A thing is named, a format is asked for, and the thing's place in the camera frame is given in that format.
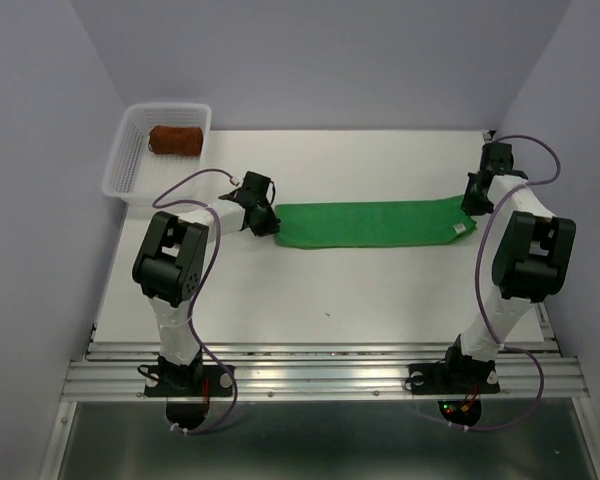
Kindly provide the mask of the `brown microfiber towel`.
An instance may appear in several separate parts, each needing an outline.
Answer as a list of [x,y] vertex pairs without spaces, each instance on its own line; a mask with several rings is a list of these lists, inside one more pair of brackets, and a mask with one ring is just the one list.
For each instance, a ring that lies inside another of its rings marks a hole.
[[203,130],[199,127],[156,125],[149,133],[148,147],[156,155],[198,157],[203,142]]

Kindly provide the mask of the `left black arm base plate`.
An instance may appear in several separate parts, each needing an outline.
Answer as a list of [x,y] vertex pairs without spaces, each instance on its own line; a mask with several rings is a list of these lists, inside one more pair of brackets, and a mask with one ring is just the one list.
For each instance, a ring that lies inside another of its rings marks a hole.
[[145,381],[144,395],[149,398],[229,398],[233,382],[219,365],[199,364],[193,369],[162,368],[141,364],[137,372]]

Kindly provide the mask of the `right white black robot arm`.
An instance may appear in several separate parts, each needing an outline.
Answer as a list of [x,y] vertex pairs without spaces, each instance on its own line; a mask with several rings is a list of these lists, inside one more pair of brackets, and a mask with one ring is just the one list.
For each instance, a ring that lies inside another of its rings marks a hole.
[[447,350],[443,384],[462,390],[495,370],[504,342],[532,307],[563,287],[577,226],[545,207],[531,180],[514,166],[514,136],[482,147],[479,169],[470,174],[461,208],[488,218],[474,267],[478,314]]

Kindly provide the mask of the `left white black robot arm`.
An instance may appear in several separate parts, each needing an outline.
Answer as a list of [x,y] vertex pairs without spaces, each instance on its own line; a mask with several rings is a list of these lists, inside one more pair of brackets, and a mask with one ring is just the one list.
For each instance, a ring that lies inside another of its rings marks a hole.
[[191,332],[191,308],[217,260],[221,238],[244,230],[266,237],[280,229],[272,179],[252,171],[243,179],[218,168],[208,171],[226,176],[234,189],[210,204],[170,200],[184,181],[161,194],[152,203],[157,212],[133,264],[132,279],[149,300],[160,338],[157,366],[139,368],[152,389],[190,394],[202,385],[203,347]]

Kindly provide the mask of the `green microfiber towel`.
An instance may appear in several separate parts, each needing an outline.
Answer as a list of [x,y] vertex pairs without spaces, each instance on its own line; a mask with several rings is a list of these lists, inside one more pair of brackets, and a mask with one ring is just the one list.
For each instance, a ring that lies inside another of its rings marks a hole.
[[476,222],[460,196],[434,200],[280,204],[281,247],[401,248],[448,245],[472,235]]

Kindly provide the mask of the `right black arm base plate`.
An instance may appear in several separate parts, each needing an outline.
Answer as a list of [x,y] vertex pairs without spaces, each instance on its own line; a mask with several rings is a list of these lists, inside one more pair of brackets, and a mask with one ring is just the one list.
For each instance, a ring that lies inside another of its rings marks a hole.
[[497,394],[498,381],[488,382],[493,372],[486,370],[452,368],[444,363],[413,363],[408,366],[404,386],[414,395]]

